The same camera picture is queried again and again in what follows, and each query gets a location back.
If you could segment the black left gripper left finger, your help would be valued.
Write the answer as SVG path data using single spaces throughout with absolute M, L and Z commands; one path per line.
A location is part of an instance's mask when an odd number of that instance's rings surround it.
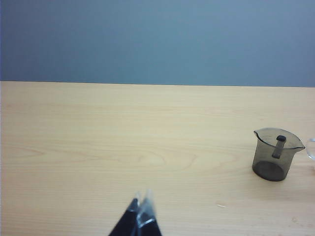
M 137 215 L 140 206 L 141 194 L 137 192 L 132 198 L 125 212 L 116 223 L 109 236 L 136 236 Z

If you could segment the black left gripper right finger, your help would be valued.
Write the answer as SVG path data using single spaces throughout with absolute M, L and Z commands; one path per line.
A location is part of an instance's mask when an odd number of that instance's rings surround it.
M 136 216 L 138 236 L 162 236 L 159 229 L 152 190 L 147 190 Z

